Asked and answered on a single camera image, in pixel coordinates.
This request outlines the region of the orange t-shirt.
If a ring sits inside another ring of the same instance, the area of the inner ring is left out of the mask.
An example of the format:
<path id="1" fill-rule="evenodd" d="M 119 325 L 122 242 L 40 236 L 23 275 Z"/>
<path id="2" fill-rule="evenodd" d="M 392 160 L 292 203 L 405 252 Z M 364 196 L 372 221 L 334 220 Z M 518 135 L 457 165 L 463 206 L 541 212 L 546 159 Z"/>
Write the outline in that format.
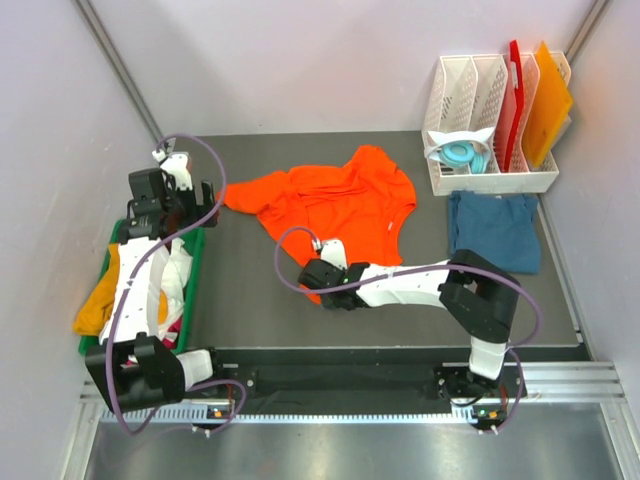
<path id="1" fill-rule="evenodd" d="M 380 147 L 360 146 L 343 166 L 303 165 L 227 186 L 224 205 L 254 215 L 273 240 L 306 227 L 343 242 L 350 262 L 403 262 L 399 234 L 417 206 L 412 181 Z"/>

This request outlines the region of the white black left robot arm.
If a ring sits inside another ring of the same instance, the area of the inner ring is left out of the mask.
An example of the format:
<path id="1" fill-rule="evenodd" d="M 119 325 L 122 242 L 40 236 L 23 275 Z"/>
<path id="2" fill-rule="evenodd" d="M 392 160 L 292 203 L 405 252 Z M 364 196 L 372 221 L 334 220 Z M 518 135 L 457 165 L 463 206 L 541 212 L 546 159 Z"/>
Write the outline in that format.
<path id="1" fill-rule="evenodd" d="M 130 174 L 132 198 L 117 229 L 118 277 L 105 336 L 87 349 L 85 365 L 112 412 L 131 412 L 180 402 L 195 387 L 216 396 L 226 387 L 214 353 L 175 353 L 160 339 L 158 315 L 169 295 L 164 274 L 180 248 L 184 228 L 203 220 L 213 226 L 213 189 L 194 192 L 188 165 L 162 166 Z"/>

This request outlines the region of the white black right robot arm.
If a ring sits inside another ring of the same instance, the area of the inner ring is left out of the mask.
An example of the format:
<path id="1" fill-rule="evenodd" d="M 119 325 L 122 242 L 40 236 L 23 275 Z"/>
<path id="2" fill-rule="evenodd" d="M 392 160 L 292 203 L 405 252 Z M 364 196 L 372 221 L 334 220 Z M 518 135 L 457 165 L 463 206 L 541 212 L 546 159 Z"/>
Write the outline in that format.
<path id="1" fill-rule="evenodd" d="M 324 290 L 322 305 L 332 309 L 387 305 L 443 309 L 470 335 L 471 353 L 465 372 L 439 374 L 441 395 L 480 398 L 503 383 L 519 283 L 470 250 L 458 251 L 452 259 L 433 264 L 429 271 L 368 262 L 342 267 L 312 259 L 298 282 L 310 290 Z"/>

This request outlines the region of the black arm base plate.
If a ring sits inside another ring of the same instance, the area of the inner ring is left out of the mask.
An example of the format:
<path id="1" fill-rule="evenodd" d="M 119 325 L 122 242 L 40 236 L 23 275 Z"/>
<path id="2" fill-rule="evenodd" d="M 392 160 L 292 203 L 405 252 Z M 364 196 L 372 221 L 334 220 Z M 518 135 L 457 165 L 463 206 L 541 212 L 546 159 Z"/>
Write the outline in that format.
<path id="1" fill-rule="evenodd" d="M 245 414 L 444 413 L 438 371 L 468 363 L 468 347 L 219 348 L 219 378 L 245 384 Z"/>

